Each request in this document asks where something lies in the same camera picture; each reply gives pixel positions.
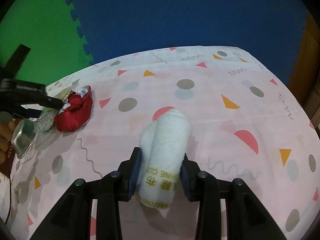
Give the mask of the person's left hand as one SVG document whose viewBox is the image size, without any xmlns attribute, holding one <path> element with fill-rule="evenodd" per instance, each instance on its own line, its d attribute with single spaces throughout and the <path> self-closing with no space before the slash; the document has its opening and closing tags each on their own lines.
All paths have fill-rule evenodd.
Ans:
<svg viewBox="0 0 320 240">
<path fill-rule="evenodd" d="M 9 121 L 7 124 L 0 124 L 0 162 L 5 162 L 5 153 L 9 149 L 9 142 L 11 142 L 12 134 L 16 128 L 14 120 Z"/>
</svg>

